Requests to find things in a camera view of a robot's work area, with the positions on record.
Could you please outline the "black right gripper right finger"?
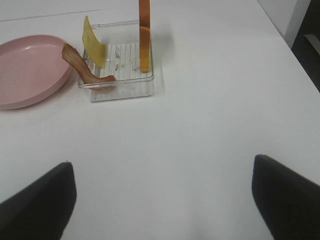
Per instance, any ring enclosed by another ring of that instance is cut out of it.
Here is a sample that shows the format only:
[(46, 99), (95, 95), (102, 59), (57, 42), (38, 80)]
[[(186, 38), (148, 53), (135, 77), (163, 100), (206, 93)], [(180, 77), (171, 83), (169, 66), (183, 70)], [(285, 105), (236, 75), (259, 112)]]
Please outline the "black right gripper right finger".
[(320, 238), (320, 186), (268, 155), (254, 158), (251, 191), (275, 240)]

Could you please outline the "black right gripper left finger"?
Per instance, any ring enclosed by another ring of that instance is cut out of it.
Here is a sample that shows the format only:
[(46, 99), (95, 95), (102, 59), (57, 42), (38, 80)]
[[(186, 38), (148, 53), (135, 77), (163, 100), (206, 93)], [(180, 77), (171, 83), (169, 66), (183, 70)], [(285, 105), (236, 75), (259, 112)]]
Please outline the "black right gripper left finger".
[(0, 238), (61, 239), (76, 199), (73, 165), (62, 162), (0, 204)]

